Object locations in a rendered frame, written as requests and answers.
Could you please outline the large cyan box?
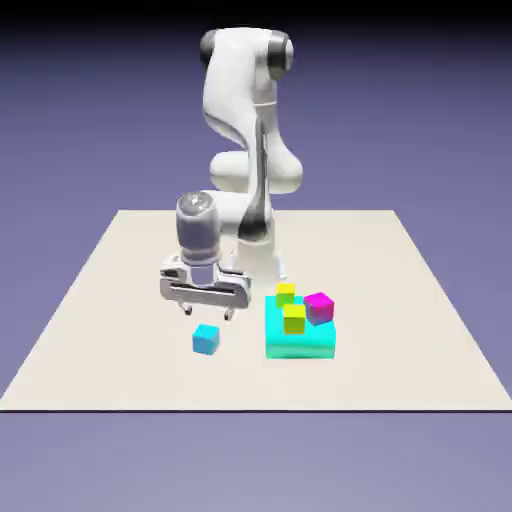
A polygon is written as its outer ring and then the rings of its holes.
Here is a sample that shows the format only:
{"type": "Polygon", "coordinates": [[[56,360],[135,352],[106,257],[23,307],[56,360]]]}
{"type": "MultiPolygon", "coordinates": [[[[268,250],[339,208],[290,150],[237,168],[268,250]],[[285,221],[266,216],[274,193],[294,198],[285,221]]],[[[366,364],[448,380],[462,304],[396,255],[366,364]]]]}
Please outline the large cyan box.
{"type": "Polygon", "coordinates": [[[265,353],[268,359],[333,359],[335,352],[333,320],[315,325],[306,318],[303,333],[286,334],[283,312],[276,305],[276,297],[265,297],[265,353]]]}

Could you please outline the small magenta cube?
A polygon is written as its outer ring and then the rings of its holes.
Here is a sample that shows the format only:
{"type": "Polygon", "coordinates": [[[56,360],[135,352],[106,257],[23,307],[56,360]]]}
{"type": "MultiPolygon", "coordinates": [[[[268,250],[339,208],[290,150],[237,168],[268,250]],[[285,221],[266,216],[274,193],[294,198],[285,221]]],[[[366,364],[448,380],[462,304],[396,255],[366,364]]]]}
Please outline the small magenta cube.
{"type": "Polygon", "coordinates": [[[306,316],[313,325],[328,323],[334,317],[334,301],[325,293],[317,292],[303,298],[306,316]]]}

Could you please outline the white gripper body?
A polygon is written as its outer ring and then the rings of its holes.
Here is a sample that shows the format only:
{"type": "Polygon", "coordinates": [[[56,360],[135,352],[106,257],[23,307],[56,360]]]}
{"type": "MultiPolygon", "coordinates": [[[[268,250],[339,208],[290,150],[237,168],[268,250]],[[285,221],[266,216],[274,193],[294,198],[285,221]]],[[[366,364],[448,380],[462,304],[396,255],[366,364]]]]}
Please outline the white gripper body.
{"type": "Polygon", "coordinates": [[[251,300],[251,280],[225,276],[208,286],[197,286],[169,278],[160,279],[160,293],[166,300],[231,309],[246,309],[251,300]]]}

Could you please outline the small cyan cube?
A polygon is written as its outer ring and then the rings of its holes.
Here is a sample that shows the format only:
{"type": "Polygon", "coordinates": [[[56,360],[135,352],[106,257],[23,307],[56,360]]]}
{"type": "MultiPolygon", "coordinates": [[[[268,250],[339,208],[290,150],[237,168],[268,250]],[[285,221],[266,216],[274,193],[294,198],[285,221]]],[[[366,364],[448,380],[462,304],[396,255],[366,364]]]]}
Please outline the small cyan cube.
{"type": "Polygon", "coordinates": [[[192,336],[193,351],[204,355],[213,355],[220,342],[220,331],[217,326],[200,324],[192,336]]]}

